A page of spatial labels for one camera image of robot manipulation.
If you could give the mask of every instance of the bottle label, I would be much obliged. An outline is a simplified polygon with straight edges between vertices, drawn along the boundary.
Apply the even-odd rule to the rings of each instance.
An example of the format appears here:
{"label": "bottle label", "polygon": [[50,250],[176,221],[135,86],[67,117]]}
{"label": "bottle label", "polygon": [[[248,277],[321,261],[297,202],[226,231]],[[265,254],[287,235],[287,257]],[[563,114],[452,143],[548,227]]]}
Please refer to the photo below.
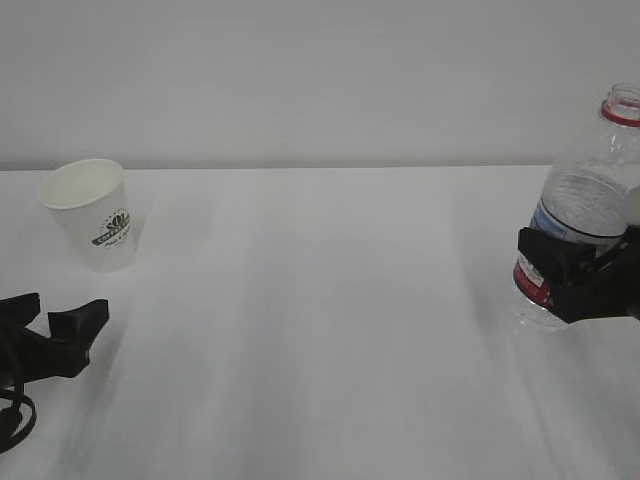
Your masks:
{"label": "bottle label", "polygon": [[518,252],[518,261],[513,269],[513,279],[522,293],[532,301],[545,308],[551,306],[549,283],[520,252]]}
{"label": "bottle label", "polygon": [[[606,252],[620,240],[620,237],[598,237],[574,230],[554,217],[546,209],[542,200],[538,202],[529,226],[552,237],[566,240],[567,242],[595,245],[597,255]],[[518,261],[513,270],[513,279],[518,288],[529,297],[529,299],[545,308],[552,305],[553,301],[551,299],[549,282],[544,279],[536,267],[520,252],[518,252]]]}
{"label": "bottle label", "polygon": [[598,254],[604,253],[620,240],[619,236],[599,237],[597,235],[589,235],[588,233],[575,230],[568,225],[565,225],[554,217],[549,210],[547,210],[544,203],[542,203],[542,200],[538,202],[538,206],[536,207],[535,212],[533,212],[533,217],[531,218],[531,224],[529,226],[536,230],[540,230],[547,235],[559,238],[560,240],[595,245],[597,247]]}

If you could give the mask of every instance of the cup logo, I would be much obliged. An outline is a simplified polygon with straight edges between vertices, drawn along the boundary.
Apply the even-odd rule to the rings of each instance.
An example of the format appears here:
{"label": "cup logo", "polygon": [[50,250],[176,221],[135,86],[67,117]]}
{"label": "cup logo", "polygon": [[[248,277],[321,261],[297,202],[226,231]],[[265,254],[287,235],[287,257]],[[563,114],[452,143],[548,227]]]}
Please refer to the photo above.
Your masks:
{"label": "cup logo", "polygon": [[129,235],[131,217],[124,208],[115,211],[100,227],[100,236],[91,243],[96,246],[115,247],[122,245]]}

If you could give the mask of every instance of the paper cup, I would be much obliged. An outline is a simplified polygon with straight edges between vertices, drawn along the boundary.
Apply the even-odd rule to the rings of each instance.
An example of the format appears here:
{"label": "paper cup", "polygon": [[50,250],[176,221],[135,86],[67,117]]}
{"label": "paper cup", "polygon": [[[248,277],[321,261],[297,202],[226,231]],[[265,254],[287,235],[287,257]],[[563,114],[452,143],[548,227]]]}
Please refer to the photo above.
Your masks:
{"label": "paper cup", "polygon": [[115,271],[133,260],[124,170],[118,163],[92,159],[65,165],[42,182],[38,199],[90,269]]}

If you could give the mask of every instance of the table surface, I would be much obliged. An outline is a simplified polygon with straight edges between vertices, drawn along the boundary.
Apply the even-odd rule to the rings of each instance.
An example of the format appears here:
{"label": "table surface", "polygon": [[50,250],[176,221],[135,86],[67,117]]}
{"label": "table surface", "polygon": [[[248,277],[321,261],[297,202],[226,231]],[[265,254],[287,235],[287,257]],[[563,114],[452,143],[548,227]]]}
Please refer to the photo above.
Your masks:
{"label": "table surface", "polygon": [[0,174],[0,297],[111,305],[78,378],[27,386],[0,476],[640,478],[637,321],[509,312],[546,172],[131,171],[138,251],[111,274],[68,252],[44,172]]}

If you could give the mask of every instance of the water bottle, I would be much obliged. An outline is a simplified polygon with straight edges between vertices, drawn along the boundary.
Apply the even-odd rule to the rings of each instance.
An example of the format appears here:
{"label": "water bottle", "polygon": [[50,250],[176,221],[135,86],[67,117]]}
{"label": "water bottle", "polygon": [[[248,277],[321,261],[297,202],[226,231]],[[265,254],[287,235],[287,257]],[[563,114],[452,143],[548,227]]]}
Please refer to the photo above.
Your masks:
{"label": "water bottle", "polygon": [[[596,246],[600,255],[627,228],[626,196],[640,185],[640,84],[617,84],[597,123],[547,176],[531,228]],[[550,313],[549,285],[522,254],[513,272],[518,319],[543,330],[566,328]]]}

